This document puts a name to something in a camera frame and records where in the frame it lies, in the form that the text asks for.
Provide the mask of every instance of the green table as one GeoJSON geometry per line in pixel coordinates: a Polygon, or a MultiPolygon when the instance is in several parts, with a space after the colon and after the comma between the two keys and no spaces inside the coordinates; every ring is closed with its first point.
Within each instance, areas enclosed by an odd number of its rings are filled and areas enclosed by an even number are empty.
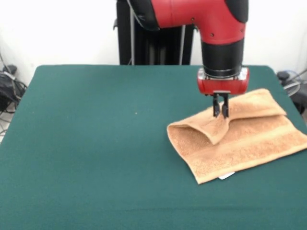
{"type": "MultiPolygon", "coordinates": [[[[197,185],[166,135],[212,104],[197,70],[39,67],[0,146],[0,229],[306,230],[307,151],[197,185]]],[[[250,70],[307,133],[274,72],[250,70]]]]}

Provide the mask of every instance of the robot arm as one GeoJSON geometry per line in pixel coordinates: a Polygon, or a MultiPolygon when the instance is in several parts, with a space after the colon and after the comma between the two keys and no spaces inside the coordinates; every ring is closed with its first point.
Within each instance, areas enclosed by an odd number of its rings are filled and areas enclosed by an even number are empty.
{"type": "Polygon", "coordinates": [[[213,96],[213,115],[220,113],[218,96],[245,93],[249,70],[242,67],[248,0],[128,0],[139,24],[156,31],[194,24],[201,34],[203,67],[197,75],[201,93],[213,96]]]}

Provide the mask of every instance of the towel fold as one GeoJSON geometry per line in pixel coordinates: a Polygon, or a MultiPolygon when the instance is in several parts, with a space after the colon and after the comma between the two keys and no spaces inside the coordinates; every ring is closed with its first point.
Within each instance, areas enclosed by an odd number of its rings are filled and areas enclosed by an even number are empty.
{"type": "Polygon", "coordinates": [[[286,118],[266,89],[229,100],[229,118],[213,108],[167,127],[173,147],[198,184],[307,148],[307,135],[286,118]]]}

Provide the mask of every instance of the towel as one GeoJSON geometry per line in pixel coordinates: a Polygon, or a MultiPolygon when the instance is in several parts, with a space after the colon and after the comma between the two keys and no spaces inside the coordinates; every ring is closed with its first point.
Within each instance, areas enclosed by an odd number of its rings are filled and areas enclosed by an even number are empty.
{"type": "Polygon", "coordinates": [[[267,89],[231,98],[229,118],[213,117],[210,107],[169,124],[167,134],[198,184],[307,148],[307,135],[294,127],[267,89]]]}

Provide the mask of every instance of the white tag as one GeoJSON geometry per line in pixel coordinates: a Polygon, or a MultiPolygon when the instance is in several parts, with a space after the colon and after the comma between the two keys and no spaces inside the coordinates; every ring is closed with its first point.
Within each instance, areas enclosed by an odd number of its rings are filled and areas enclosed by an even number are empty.
{"type": "Polygon", "coordinates": [[[235,172],[227,173],[227,174],[225,174],[225,175],[223,175],[223,176],[220,176],[219,178],[220,178],[221,180],[224,180],[224,179],[226,179],[226,178],[232,176],[233,174],[235,174],[235,172]]]}

